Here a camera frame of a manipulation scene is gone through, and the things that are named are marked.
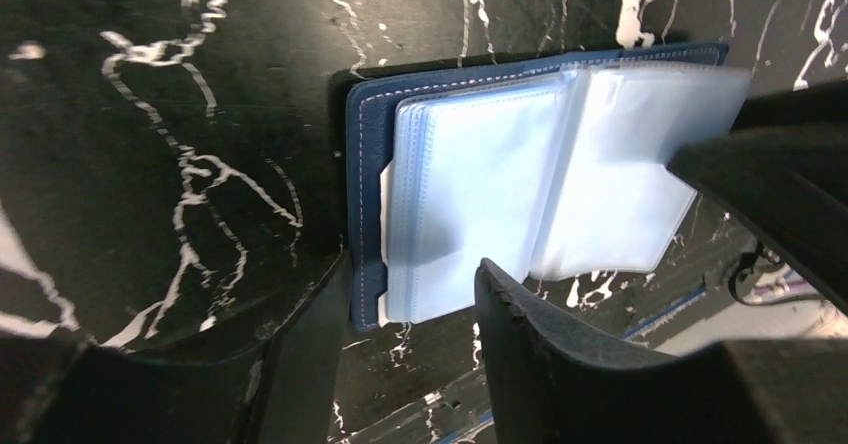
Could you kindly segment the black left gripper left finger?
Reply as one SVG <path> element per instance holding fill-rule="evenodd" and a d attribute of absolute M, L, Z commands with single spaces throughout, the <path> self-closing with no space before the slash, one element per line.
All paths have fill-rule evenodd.
<path fill-rule="evenodd" d="M 69 333 L 1 341 L 5 443 L 322 443 L 352 265 L 331 259 L 285 307 L 275 293 L 187 339 L 134 354 Z"/>

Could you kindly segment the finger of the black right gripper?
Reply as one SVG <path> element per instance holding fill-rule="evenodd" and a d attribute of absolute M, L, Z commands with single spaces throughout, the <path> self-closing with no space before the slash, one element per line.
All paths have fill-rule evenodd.
<path fill-rule="evenodd" d="M 846 122 L 847 81 L 842 80 L 749 98 L 731 131 Z"/>
<path fill-rule="evenodd" d="M 840 311 L 847 309 L 847 125 L 746 129 L 666 165 L 716 201 Z"/>

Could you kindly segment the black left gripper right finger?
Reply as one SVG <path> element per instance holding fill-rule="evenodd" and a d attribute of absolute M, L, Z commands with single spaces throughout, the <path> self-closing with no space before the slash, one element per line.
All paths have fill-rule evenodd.
<path fill-rule="evenodd" d="M 490 260 L 475 311 L 501 443 L 843 443 L 843 339 L 734 340 L 675 357 L 544 301 Z"/>

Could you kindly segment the blue card holder wallet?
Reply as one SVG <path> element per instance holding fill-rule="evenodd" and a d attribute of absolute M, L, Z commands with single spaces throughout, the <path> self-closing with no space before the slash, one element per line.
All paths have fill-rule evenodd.
<path fill-rule="evenodd" d="M 696 199 L 668 163 L 725 136 L 749 93 L 727 51 L 571 52 L 354 85 L 354 326 L 469 308 L 483 259 L 517 280 L 654 271 Z"/>

